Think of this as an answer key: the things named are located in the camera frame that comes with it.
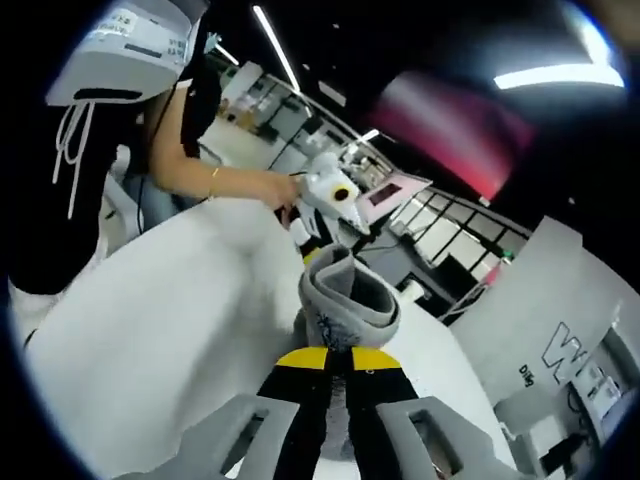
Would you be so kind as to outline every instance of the white label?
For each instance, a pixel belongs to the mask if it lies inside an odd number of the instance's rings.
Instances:
[[[138,15],[126,8],[116,8],[93,29],[91,34],[131,35],[138,21]]]
[[[169,48],[167,49],[167,53],[171,56],[183,59],[186,46],[187,42],[184,39],[171,38],[169,39]]]

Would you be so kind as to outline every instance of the white drawstring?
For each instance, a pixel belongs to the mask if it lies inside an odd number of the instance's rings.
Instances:
[[[58,133],[56,134],[56,166],[53,169],[53,184],[58,183],[58,174],[60,173],[60,163],[62,157],[68,165],[75,165],[75,171],[73,173],[73,184],[71,186],[71,197],[69,198],[69,210],[67,212],[67,218],[71,220],[73,217],[73,206],[76,201],[76,191],[78,190],[78,179],[80,178],[80,162],[82,161],[82,154],[87,145],[87,138],[89,137],[89,129],[91,127],[91,118],[93,116],[93,110],[95,108],[94,102],[79,102],[75,105],[69,105],[67,111],[64,112],[60,125],[58,126]],[[82,126],[82,133],[80,134],[80,143],[78,144],[78,152],[75,157],[69,155],[69,145],[71,144],[71,138],[78,128],[80,118],[87,110],[87,117]],[[67,118],[71,114],[71,120],[69,121],[69,128],[65,130],[64,126],[67,122]]]

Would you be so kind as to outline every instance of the ceiling light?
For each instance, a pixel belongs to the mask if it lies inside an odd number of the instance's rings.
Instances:
[[[562,12],[576,33],[593,63],[608,65],[613,52],[596,24],[580,8],[571,3],[562,4]]]
[[[284,67],[284,71],[287,73],[287,76],[289,77],[289,82],[291,82],[291,86],[293,87],[293,90],[295,92],[300,92],[300,84],[298,83],[296,76],[293,74],[293,69],[289,64],[289,60],[287,60],[287,57],[284,54],[282,47],[280,46],[280,42],[278,42],[278,38],[276,37],[276,34],[273,31],[273,28],[271,27],[271,24],[269,23],[267,16],[264,14],[264,11],[262,10],[262,8],[259,7],[258,5],[253,6],[253,13],[255,13],[256,17],[258,18],[258,21],[260,22],[260,25],[262,26],[262,29],[267,34],[267,37],[269,37],[269,41],[271,42],[271,45],[273,45],[273,49],[276,51],[276,54],[280,59],[280,63],[282,63],[282,66]]]
[[[231,63],[233,63],[236,67],[238,65],[240,65],[240,62],[236,59],[236,57],[234,57],[233,55],[231,55],[222,45],[220,45],[219,43],[216,43],[215,49],[218,50],[221,54],[223,54],[225,57],[227,57],[229,59],[229,61]]]
[[[362,137],[360,137],[358,141],[368,142],[369,140],[376,138],[378,135],[380,135],[380,132],[374,128],[373,130],[369,130]]]
[[[579,82],[624,87],[620,74],[608,65],[575,64],[532,68],[498,75],[493,79],[501,90],[541,83]]]
[[[347,104],[347,97],[342,95],[340,92],[337,92],[323,81],[318,81],[318,89],[341,107],[344,107]]]
[[[384,133],[381,133],[380,135],[382,135],[384,138],[386,138],[390,142],[398,143],[398,141],[395,138],[391,138],[389,135],[385,135]]]

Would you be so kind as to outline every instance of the desk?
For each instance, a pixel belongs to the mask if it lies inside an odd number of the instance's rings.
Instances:
[[[215,199],[145,233],[74,284],[27,359],[81,458],[105,478],[154,468],[177,451],[188,426],[237,393],[256,392],[292,348],[302,271],[266,207]],[[420,395],[439,397],[486,431],[497,457],[513,465],[447,328],[415,304],[402,305],[385,350]],[[359,476],[350,464],[321,461],[316,478]]]

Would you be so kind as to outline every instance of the white panel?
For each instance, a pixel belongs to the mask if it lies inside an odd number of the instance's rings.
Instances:
[[[524,365],[541,387],[532,392],[555,395],[611,323],[638,311],[640,297],[582,248],[581,235],[545,218],[451,329],[496,403],[525,388]]]
[[[487,240],[495,240],[503,229],[502,225],[479,213],[471,219],[469,228],[482,234]]]

